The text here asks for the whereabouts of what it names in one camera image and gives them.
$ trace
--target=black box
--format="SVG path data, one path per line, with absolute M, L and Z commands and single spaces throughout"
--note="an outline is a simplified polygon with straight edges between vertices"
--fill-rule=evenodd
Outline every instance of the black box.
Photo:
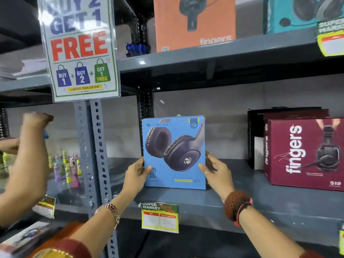
M 301 111 L 301 110 L 316 110 L 321 107 L 302 107 L 302 108 L 288 108 L 288 107 L 274 107 L 270 109 L 256 109 L 247 112 L 247 132 L 248 132 L 248 164 L 255 168 L 255 137 L 264 137 L 264 113 L 281 112 L 281 111 Z

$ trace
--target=blue headphone box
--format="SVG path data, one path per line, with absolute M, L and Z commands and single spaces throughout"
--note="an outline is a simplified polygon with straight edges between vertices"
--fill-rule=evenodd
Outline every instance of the blue headphone box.
M 264 0 L 264 33 L 315 27 L 343 15 L 344 0 Z
M 204 116 L 142 120 L 146 186 L 205 189 Z

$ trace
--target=orange package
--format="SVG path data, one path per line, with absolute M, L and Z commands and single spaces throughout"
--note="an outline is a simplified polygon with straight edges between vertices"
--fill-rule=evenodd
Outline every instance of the orange package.
M 62 228 L 57 234 L 55 234 L 52 238 L 49 240 L 45 241 L 42 243 L 39 247 L 37 247 L 29 256 L 26 258 L 32 258 L 37 252 L 47 249 L 47 248 L 52 248 L 59 242 L 60 240 L 70 237 L 72 234 L 74 234 L 83 224 L 79 222 L 72 222 Z
M 235 0 L 154 0 L 157 52 L 235 39 Z

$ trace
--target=metal watch strap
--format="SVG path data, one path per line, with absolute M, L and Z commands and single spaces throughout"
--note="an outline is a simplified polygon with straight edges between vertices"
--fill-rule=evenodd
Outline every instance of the metal watch strap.
M 114 215 L 114 218 L 116 220 L 116 225 L 114 226 L 114 229 L 116 229 L 117 225 L 119 224 L 119 213 L 118 213 L 117 208 L 111 203 L 106 203 L 106 204 L 101 205 L 95 213 L 97 213 L 99 210 L 103 208 L 110 210 L 112 214 Z

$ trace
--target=blue shopping bag icon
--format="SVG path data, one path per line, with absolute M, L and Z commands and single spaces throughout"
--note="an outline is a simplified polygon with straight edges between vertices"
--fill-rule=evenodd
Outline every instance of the blue shopping bag icon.
M 63 67 L 63 65 L 58 66 L 58 70 L 56 71 L 56 75 L 58 78 L 58 86 L 59 87 L 66 87 L 71 86 L 71 78 L 69 77 L 68 70 Z
M 78 62 L 75 68 L 75 80 L 77 85 L 90 84 L 88 72 L 86 66 L 82 62 Z

